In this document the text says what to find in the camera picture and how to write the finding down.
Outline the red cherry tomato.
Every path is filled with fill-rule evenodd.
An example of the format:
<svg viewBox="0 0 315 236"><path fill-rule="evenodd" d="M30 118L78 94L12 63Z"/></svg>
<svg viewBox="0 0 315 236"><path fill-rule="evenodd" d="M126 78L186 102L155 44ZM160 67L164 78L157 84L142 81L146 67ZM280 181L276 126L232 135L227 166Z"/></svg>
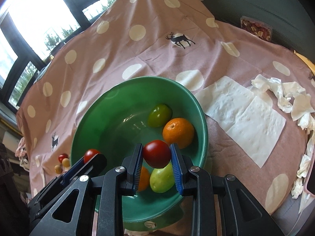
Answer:
<svg viewBox="0 0 315 236"><path fill-rule="evenodd" d="M171 151L166 142L153 140L144 146L143 158L149 166L161 169L169 164Z"/></svg>
<svg viewBox="0 0 315 236"><path fill-rule="evenodd" d="M63 153L63 154L60 154L59 156L58 156L58 161L60 162L60 163L62 163L62 161L64 160L64 159L68 159L68 154L66 154L66 153Z"/></svg>
<svg viewBox="0 0 315 236"><path fill-rule="evenodd" d="M100 151L98 151L97 149L87 150L83 157L84 163L86 164L91 158L93 158L97 154L100 154Z"/></svg>

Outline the green apple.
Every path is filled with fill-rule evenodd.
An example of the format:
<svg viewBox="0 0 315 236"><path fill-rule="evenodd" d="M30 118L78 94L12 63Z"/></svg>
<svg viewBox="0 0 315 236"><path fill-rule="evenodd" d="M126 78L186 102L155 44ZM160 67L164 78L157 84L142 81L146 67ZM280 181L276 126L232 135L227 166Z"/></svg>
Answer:
<svg viewBox="0 0 315 236"><path fill-rule="evenodd" d="M149 127L163 127L172 117L172 109L164 104L157 104L149 113L147 124Z"/></svg>

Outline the orange mandarin near front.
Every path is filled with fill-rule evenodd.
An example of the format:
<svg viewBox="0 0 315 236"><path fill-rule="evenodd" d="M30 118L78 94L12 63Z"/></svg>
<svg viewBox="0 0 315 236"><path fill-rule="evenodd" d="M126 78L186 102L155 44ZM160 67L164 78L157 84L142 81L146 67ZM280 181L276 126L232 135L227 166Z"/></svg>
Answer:
<svg viewBox="0 0 315 236"><path fill-rule="evenodd" d="M151 175L148 169L143 166L141 170L141 174L140 174L139 184L138 184L138 192L144 191L148 188L150 176Z"/></svg>

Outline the orange mandarin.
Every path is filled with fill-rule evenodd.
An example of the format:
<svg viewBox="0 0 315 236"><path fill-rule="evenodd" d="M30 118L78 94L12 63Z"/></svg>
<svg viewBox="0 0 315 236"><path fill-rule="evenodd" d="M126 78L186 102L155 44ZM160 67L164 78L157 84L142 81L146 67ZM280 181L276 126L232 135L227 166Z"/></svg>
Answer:
<svg viewBox="0 0 315 236"><path fill-rule="evenodd" d="M168 145L175 143L180 149L184 149L193 142L194 132L193 125L187 119L178 117L166 123L162 137Z"/></svg>
<svg viewBox="0 0 315 236"><path fill-rule="evenodd" d="M138 192L144 191L148 188L150 176L151 175L148 169L143 166L141 170L141 174L140 174L139 184L138 184Z"/></svg>

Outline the light green oval fruit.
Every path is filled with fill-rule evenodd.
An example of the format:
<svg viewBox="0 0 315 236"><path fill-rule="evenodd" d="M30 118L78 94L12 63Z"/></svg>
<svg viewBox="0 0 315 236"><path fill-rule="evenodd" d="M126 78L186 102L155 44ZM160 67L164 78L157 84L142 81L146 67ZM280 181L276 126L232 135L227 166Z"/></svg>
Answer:
<svg viewBox="0 0 315 236"><path fill-rule="evenodd" d="M175 184L172 164L169 163L164 168L153 169L149 178L151 190L155 193L165 193Z"/></svg>

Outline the brown longan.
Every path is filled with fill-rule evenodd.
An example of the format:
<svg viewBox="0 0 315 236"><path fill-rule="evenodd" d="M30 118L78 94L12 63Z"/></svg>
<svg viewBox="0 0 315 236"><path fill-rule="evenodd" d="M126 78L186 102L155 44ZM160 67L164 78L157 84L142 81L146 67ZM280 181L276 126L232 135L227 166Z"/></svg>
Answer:
<svg viewBox="0 0 315 236"><path fill-rule="evenodd" d="M60 175L62 173L62 167L60 165L55 165L55 173Z"/></svg>
<svg viewBox="0 0 315 236"><path fill-rule="evenodd" d="M68 158L64 158L62 160L62 165L63 165L64 168L70 167L70 160Z"/></svg>

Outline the brown longan left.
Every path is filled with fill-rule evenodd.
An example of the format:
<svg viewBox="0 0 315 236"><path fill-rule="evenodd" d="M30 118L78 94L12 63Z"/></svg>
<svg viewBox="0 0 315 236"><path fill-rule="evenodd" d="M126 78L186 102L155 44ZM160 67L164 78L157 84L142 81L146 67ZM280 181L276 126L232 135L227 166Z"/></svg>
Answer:
<svg viewBox="0 0 315 236"><path fill-rule="evenodd" d="M55 165L55 173L60 175L62 173L62 167L60 165Z"/></svg>

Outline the green plastic bowl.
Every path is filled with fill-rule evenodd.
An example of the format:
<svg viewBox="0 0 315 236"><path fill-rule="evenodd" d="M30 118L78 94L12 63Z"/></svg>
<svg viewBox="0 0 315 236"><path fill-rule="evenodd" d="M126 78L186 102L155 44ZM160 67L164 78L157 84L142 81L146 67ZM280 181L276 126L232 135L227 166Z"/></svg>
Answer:
<svg viewBox="0 0 315 236"><path fill-rule="evenodd" d="M162 77L138 77L122 82L100 96L87 110L74 134L70 162L75 164L89 149L104 154L108 171L133 154L136 144L162 139L161 128L151 128L147 118L157 104L166 104L173 117L187 119L195 129L193 142L182 150L203 167L208 152L205 114L194 95L178 82ZM177 223L184 216L183 197L176 188L165 193L146 189L123 197L123 223L131 231L152 231Z"/></svg>

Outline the orange mandarin at back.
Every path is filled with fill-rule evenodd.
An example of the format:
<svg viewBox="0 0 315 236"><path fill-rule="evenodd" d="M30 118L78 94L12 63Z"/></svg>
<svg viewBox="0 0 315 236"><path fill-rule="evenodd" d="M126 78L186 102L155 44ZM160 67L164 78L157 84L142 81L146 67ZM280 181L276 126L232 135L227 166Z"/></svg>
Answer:
<svg viewBox="0 0 315 236"><path fill-rule="evenodd" d="M175 143L180 149L184 149L193 142L194 132L193 125L187 119L178 117L166 123L162 137L168 145Z"/></svg>

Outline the floral cloth bundle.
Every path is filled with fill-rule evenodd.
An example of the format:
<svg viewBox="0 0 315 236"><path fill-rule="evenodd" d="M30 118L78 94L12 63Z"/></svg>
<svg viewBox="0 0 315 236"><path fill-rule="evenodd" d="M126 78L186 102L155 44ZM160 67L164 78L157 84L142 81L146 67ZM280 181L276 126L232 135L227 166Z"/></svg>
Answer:
<svg viewBox="0 0 315 236"><path fill-rule="evenodd" d="M22 137L18 143L18 147L15 151L15 157L19 159L20 166L27 172L29 172L30 164L28 161L25 138Z"/></svg>

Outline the crumpled white tissue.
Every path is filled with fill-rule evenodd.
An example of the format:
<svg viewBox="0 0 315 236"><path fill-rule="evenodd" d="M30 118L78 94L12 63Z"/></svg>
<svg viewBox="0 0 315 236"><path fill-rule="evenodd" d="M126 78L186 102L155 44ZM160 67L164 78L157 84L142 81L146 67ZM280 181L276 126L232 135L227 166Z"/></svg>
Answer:
<svg viewBox="0 0 315 236"><path fill-rule="evenodd" d="M283 83L274 77L265 78L257 75L251 84L260 92L264 93L268 90L273 92L278 101L278 108L289 113L292 121L297 122L297 125L307 134L311 134L291 190L292 198L296 199L303 192L303 182L308 175L314 153L314 108L311 105L311 95L297 82Z"/></svg>

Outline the pink polka dot tablecloth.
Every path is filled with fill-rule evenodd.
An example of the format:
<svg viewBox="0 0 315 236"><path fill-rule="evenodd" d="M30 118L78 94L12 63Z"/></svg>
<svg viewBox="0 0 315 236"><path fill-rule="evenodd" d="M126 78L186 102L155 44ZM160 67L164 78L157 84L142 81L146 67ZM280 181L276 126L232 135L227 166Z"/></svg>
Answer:
<svg viewBox="0 0 315 236"><path fill-rule="evenodd" d="M197 94L223 76L247 90L258 75L314 95L307 65L293 52L217 21L199 0L116 0L70 40L17 112L30 161L31 193L55 177L84 113L127 79L160 76Z"/></svg>

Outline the black framed window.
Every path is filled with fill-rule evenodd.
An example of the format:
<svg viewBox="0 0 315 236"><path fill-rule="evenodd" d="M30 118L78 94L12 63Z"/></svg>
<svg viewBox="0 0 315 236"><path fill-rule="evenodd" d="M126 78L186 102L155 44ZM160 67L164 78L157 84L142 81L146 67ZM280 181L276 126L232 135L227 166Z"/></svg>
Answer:
<svg viewBox="0 0 315 236"><path fill-rule="evenodd" d="M1 0L1 102L17 111L40 71L115 0Z"/></svg>

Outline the red snack packet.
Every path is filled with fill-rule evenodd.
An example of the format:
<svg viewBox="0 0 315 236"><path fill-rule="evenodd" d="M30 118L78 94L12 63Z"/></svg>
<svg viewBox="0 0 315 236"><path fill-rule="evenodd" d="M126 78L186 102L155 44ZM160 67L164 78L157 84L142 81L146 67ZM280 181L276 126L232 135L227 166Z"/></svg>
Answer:
<svg viewBox="0 0 315 236"><path fill-rule="evenodd" d="M241 29L251 33L252 35L264 41L271 41L272 27L259 20L242 16L240 19Z"/></svg>

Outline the dark grey sofa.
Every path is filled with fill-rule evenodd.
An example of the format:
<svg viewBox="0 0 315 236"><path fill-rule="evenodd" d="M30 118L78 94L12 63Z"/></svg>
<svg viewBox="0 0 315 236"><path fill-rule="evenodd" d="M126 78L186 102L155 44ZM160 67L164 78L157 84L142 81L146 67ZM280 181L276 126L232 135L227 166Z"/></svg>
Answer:
<svg viewBox="0 0 315 236"><path fill-rule="evenodd" d="M204 0L219 21L240 26L241 18L272 28L271 41L314 61L314 22L299 0Z"/></svg>

